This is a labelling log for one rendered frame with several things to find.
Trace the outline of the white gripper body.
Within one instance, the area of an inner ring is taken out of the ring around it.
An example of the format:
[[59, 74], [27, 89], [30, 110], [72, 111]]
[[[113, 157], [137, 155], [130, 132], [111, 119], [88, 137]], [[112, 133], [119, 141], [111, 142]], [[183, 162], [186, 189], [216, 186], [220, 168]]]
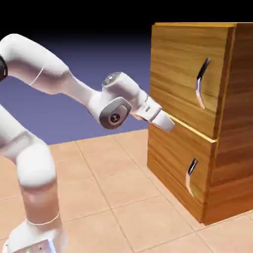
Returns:
[[164, 130], [165, 132], [170, 132], [175, 125], [168, 113], [163, 110], [161, 110], [150, 123]]

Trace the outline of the small wooden cabinet door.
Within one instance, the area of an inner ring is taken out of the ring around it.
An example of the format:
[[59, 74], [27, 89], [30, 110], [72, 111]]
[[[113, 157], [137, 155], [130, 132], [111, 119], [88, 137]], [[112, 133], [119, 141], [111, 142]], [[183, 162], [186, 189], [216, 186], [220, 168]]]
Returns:
[[[206, 139], [181, 124], [176, 124], [171, 132], [148, 126], [148, 168], [199, 222], [205, 217], [215, 150], [215, 140]], [[198, 163], [191, 174], [192, 197], [186, 189], [185, 177], [194, 158]]]

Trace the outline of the large wooden cabinet door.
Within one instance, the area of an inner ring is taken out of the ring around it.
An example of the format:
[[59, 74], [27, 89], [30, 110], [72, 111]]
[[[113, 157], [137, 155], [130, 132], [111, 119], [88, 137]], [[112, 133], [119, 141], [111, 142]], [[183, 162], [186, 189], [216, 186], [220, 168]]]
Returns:
[[[211, 139], [218, 135], [233, 33], [233, 26], [152, 28], [150, 93], [170, 115]], [[203, 109], [195, 88], [207, 58], [211, 61], [201, 82]]]

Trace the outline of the wooden cabinet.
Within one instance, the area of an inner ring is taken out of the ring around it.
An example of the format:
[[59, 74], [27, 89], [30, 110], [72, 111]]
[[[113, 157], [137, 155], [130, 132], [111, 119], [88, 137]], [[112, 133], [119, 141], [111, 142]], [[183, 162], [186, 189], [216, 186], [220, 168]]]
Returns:
[[163, 109], [175, 125], [216, 141], [202, 223], [212, 224], [252, 210], [253, 22], [156, 24], [234, 27], [217, 138], [207, 137]]

